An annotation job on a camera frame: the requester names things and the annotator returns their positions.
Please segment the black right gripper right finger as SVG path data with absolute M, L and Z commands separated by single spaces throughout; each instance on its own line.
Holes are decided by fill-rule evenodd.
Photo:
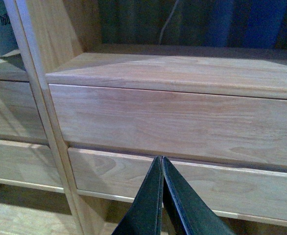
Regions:
M 233 235 L 234 232 L 205 204 L 167 157 L 163 204 L 178 235 Z

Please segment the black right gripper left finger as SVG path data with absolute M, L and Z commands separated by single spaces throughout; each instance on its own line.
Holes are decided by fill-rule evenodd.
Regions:
M 161 157 L 155 157 L 140 189 L 114 235 L 159 235 L 162 227 L 164 173 Z

